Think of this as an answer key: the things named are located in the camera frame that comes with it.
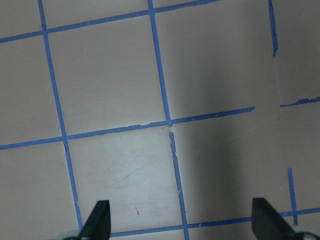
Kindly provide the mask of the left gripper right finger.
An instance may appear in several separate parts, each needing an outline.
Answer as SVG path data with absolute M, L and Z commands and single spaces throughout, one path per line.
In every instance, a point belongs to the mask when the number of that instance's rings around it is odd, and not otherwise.
M 256 238 L 294 238 L 296 232 L 262 197 L 252 199 L 251 228 Z

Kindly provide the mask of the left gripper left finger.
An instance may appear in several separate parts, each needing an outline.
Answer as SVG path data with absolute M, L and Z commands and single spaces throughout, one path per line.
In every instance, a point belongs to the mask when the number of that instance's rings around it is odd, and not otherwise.
M 109 200 L 99 200 L 90 213 L 78 238 L 109 238 L 111 236 L 111 209 Z

